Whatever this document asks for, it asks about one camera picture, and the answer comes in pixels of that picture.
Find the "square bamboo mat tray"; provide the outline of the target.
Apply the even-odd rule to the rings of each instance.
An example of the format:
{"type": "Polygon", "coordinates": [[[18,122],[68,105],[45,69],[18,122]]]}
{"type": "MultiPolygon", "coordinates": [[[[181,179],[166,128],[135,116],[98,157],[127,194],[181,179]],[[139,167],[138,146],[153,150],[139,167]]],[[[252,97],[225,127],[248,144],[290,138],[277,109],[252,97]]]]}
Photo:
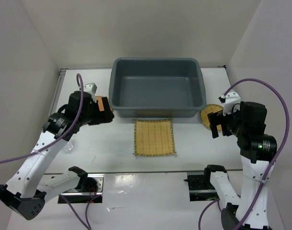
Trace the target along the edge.
{"type": "Polygon", "coordinates": [[[176,155],[172,118],[135,120],[134,155],[163,157],[176,155]]]}

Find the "round orange woven tray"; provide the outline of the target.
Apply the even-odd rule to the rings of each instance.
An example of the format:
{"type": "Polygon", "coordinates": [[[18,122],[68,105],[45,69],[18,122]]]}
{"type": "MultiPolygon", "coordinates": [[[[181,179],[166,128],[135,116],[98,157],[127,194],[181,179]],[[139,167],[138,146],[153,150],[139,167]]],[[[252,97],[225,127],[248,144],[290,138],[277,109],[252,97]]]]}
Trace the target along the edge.
{"type": "Polygon", "coordinates": [[[98,105],[98,111],[102,112],[105,110],[106,106],[104,105],[104,99],[107,99],[109,109],[113,112],[113,109],[111,108],[111,105],[109,103],[109,99],[106,96],[96,96],[96,103],[98,105]]]}

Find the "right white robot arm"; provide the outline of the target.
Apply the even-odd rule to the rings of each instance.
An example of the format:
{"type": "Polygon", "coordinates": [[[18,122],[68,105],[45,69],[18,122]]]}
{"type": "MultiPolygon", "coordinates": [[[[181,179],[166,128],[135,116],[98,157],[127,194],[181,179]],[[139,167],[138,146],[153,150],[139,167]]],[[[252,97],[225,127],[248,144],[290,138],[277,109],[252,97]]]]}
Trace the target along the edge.
{"type": "Polygon", "coordinates": [[[224,166],[207,165],[202,177],[207,188],[214,188],[223,205],[221,222],[225,230],[268,230],[268,182],[266,169],[277,152],[277,142],[266,135],[267,109],[254,102],[240,102],[229,114],[223,111],[208,114],[213,138],[218,137],[217,126],[223,136],[234,135],[240,148],[243,164],[241,195],[237,195],[224,166]]]}

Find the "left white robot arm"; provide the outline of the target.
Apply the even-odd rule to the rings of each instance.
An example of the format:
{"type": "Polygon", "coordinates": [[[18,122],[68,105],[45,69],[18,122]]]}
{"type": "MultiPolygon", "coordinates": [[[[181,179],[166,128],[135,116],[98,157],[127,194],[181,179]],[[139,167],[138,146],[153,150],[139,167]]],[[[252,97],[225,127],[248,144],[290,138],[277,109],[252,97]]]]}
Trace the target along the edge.
{"type": "Polygon", "coordinates": [[[77,166],[45,183],[40,181],[56,155],[80,127],[112,122],[114,114],[108,98],[102,97],[101,101],[102,109],[93,94],[75,91],[67,104],[48,117],[34,148],[35,154],[25,160],[6,184],[0,184],[0,201],[3,204],[26,220],[32,220],[46,202],[69,189],[95,191],[96,181],[77,166]]]}

